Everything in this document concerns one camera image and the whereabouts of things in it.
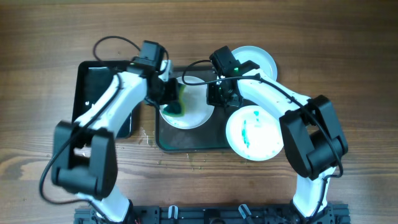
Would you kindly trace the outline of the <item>teal scrub sponge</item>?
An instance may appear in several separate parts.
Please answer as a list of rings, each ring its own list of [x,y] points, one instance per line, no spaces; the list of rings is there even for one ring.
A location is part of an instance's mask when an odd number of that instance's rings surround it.
[[[183,91],[185,89],[185,85],[179,83],[178,84],[178,95],[177,99],[167,105],[162,109],[162,114],[170,116],[170,117],[181,117],[185,113],[185,105],[183,103]]]

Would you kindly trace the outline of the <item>white plate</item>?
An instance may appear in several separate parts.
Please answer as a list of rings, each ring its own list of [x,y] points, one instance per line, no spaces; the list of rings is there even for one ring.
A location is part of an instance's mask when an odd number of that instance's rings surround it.
[[[278,72],[276,62],[264,49],[247,45],[234,49],[232,54],[240,63],[250,60],[258,64],[260,69],[262,69],[269,78],[274,81],[277,80]]]
[[[250,161],[269,160],[284,146],[279,122],[258,105],[244,106],[229,117],[226,138],[235,153]]]
[[[177,77],[177,81],[184,84],[181,77]],[[161,105],[161,116],[169,125],[178,129],[193,129],[203,125],[212,116],[215,108],[207,104],[206,91],[206,85],[185,85],[182,98],[185,105],[184,115],[181,117],[164,115],[162,109],[165,105]]]

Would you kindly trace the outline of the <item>white plate top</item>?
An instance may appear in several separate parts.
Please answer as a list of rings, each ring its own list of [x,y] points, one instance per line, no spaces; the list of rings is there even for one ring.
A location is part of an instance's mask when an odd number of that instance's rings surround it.
[[[240,63],[250,60],[258,64],[260,69],[262,69],[269,78],[274,81],[277,80],[278,72],[276,62],[264,49],[247,45],[234,49],[232,54]]]

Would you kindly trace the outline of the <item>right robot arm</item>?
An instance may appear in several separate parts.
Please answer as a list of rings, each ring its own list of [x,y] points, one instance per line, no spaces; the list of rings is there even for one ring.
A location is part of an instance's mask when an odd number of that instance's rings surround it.
[[[329,179],[343,175],[341,158],[348,152],[331,101],[289,90],[249,57],[238,60],[227,46],[214,51],[209,61],[219,78],[207,83],[209,103],[226,106],[237,97],[255,103],[254,115],[266,113],[297,173],[293,205],[305,221],[314,221],[326,207]]]

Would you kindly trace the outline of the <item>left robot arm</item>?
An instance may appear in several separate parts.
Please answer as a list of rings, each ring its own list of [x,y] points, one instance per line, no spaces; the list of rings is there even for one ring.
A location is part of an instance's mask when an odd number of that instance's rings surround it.
[[[115,140],[134,107],[164,84],[177,85],[169,77],[170,60],[156,70],[137,62],[117,72],[99,100],[72,122],[55,127],[53,157],[46,170],[53,185],[77,195],[96,212],[95,220],[105,223],[136,223],[134,206],[116,186],[118,164]]]

